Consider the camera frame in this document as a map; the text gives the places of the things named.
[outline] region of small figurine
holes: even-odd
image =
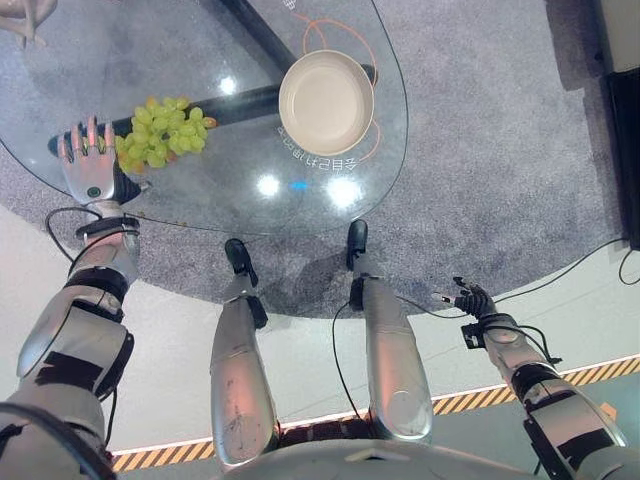
[[[0,28],[18,34],[18,42],[24,48],[27,40],[39,45],[47,43],[36,28],[56,9],[58,0],[0,0]]]

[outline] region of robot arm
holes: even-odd
[[[467,347],[486,349],[524,406],[524,428],[549,477],[638,478],[637,452],[623,448],[627,443],[618,426],[560,377],[552,365],[556,359],[534,350],[516,321],[498,313],[482,288],[454,280],[465,289],[463,296],[438,298],[478,319],[462,327]]]
[[[103,153],[95,118],[87,130],[86,155],[77,126],[73,155],[64,139],[58,154],[69,190],[96,215],[76,232],[85,248],[25,341],[19,387],[7,401],[53,414],[106,463],[100,401],[116,388],[133,350],[133,335],[121,323],[122,302],[138,275],[139,225],[124,216],[120,204],[140,189],[117,168],[111,126],[105,128]],[[86,478],[85,473],[29,419],[0,414],[0,478]]]

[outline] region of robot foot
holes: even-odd
[[[359,253],[367,250],[367,234],[369,228],[364,220],[354,220],[349,225],[349,236],[347,237],[347,268],[353,271],[353,260]]]
[[[227,259],[233,267],[233,272],[236,275],[246,274],[251,278],[251,285],[258,285],[258,275],[256,275],[253,265],[251,265],[251,256],[247,251],[247,247],[244,246],[241,240],[237,238],[231,238],[224,244],[224,251],[227,254]]]

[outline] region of blue light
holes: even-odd
[[[293,190],[306,190],[307,188],[309,188],[307,182],[291,182],[289,186]]]

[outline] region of white floor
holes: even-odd
[[[640,351],[640,284],[618,282],[626,247],[607,247],[545,289],[500,304],[520,323],[542,328],[561,370]],[[46,235],[0,207],[0,397],[17,385],[15,365],[24,338],[68,267]],[[637,277],[640,254],[625,268]],[[137,282],[125,301],[125,323],[136,347],[119,388],[113,449],[207,437],[209,355],[221,307]],[[464,347],[463,320],[411,317],[433,395],[502,383],[482,351]],[[356,402],[367,403],[364,323],[341,319],[341,364]],[[328,320],[270,315],[259,332],[281,420],[348,410],[331,352]]]

